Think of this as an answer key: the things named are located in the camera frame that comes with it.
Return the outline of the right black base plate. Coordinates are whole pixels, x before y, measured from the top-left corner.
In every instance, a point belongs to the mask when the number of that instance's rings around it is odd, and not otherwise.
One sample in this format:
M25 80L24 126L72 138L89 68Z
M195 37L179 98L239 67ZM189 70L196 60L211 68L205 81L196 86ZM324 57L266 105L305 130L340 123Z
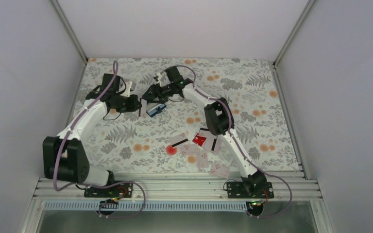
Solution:
M224 184L224 190L227 192L229 199L273 199L274 192L271 182L266 182L255 191L247 191L244 182L227 181Z

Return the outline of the red credit card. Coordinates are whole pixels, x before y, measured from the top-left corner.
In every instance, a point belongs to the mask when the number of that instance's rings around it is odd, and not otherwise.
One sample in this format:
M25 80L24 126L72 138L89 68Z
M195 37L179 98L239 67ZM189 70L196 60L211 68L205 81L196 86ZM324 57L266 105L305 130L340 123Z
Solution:
M207 140L207 136L206 135L201 134L201 133L197 133L194 136L192 142L203 148L204 145L205 145L206 140Z

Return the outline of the floral card in middle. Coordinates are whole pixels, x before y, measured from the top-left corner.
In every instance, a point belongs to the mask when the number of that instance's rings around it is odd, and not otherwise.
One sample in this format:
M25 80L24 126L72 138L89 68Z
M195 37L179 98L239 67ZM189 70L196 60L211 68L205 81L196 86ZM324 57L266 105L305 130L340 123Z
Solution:
M200 153L195 156L196 158L196 165L198 169L208 168L209 167L209 160L207 153Z

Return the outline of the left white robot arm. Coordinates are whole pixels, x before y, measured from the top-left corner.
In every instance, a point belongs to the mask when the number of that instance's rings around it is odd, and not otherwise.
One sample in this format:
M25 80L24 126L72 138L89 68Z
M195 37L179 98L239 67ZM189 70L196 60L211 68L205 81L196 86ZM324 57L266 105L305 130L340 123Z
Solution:
M44 139L43 163L47 179L96 186L105 197L115 192L113 172L89 163L84 142L110 110L127 113L140 109L138 96L132 93L135 86L121 76L103 75L102 83L86 95L82 109L71 123L57 136Z

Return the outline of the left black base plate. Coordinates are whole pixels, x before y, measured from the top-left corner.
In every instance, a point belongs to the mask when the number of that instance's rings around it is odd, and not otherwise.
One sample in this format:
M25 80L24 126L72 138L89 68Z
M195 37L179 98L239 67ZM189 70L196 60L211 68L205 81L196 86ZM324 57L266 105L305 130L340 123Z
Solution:
M110 188L90 187L85 190L85 198L130 198L132 196L133 184L124 183Z

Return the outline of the floral patterned table mat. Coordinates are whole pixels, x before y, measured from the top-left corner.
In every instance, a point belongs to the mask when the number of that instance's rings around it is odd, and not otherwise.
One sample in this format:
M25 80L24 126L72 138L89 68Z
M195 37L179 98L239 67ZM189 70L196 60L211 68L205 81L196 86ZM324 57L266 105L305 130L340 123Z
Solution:
M299 163L292 145L269 62L264 59L119 58L118 74L142 95L154 76L173 65L202 91L228 101L235 128L253 162L267 171L294 171ZM174 96L154 117L111 111L84 142L90 164L114 173L208 172L195 155L170 147L184 133L191 139L204 127L204 111Z

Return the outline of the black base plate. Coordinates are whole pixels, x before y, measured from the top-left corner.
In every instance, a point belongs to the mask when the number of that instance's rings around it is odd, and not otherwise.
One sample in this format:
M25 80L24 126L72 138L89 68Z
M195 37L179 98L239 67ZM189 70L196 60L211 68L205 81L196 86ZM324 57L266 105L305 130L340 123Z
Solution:
M85 198L130 198L132 196L133 184L124 183L110 188L90 187L85 190Z
M224 184L224 190L227 192L229 199L273 199L274 192L271 182L266 182L255 191L247 191L244 182L227 181Z

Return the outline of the aluminium rail frame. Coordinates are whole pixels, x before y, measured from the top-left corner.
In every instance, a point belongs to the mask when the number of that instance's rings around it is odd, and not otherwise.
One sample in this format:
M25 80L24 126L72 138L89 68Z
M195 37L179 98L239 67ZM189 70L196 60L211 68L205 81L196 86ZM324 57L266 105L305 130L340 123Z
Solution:
M276 175L278 179L267 178L272 183L273 201L322 199L316 180L307 180L300 172L277 172ZM228 198L223 189L225 179L208 173L116 174L116 178L138 183L144 189L147 200L207 201ZM51 180L39 178L33 197L79 200L84 198L84 191L70 186L58 192L54 190Z

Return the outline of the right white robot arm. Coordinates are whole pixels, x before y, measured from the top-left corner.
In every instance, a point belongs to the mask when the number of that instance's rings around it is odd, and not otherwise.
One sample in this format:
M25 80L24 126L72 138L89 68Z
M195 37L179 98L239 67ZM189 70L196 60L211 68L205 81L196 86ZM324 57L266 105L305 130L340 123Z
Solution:
M179 65L171 66L158 73L142 99L164 104L173 95L179 95L203 107L209 132L223 142L239 168L244 193L250 198L265 194L269 190L267 175L254 163L239 139L227 100L210 96L195 84L195 79L184 78L179 68Z

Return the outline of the floral card near rail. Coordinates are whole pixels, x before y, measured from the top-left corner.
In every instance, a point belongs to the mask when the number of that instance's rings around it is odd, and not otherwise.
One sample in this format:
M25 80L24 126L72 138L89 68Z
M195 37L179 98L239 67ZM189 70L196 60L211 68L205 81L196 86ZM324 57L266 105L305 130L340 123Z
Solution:
M211 164L209 170L209 174L223 178L229 178L229 172L230 168L228 166L219 163Z

